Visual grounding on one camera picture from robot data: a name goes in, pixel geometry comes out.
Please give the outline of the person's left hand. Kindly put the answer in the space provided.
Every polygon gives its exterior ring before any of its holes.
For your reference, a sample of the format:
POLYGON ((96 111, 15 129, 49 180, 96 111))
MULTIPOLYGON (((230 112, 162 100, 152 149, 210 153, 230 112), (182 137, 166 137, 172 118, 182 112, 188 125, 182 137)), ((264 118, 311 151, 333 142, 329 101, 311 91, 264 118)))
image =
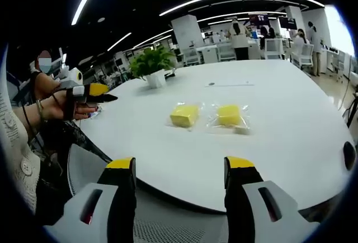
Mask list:
MULTIPOLYGON (((59 82, 44 73, 38 73, 35 77, 34 98, 36 101, 40 101, 45 120, 64 119, 65 103, 67 101, 66 91, 55 92, 59 89, 59 86, 59 82)), ((98 106, 90 107, 87 104, 76 103, 71 120, 87 119, 91 113, 97 111, 98 106)))

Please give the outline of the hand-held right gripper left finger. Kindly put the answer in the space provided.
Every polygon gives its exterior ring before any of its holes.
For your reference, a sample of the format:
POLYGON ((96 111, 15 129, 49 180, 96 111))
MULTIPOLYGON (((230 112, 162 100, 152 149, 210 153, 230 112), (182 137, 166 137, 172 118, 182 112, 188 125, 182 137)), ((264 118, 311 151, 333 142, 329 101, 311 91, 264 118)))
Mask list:
POLYGON ((97 183, 87 184, 45 226, 55 242, 133 242, 136 209, 135 158, 110 162, 97 183))

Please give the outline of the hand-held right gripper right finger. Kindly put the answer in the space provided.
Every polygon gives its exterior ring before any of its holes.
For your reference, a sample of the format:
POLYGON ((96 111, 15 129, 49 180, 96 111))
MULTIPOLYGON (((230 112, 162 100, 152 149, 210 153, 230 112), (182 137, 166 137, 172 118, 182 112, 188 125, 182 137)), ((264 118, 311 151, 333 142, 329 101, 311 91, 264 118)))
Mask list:
POLYGON ((304 242, 314 231, 295 199, 247 159, 225 157, 224 188, 229 242, 304 242))

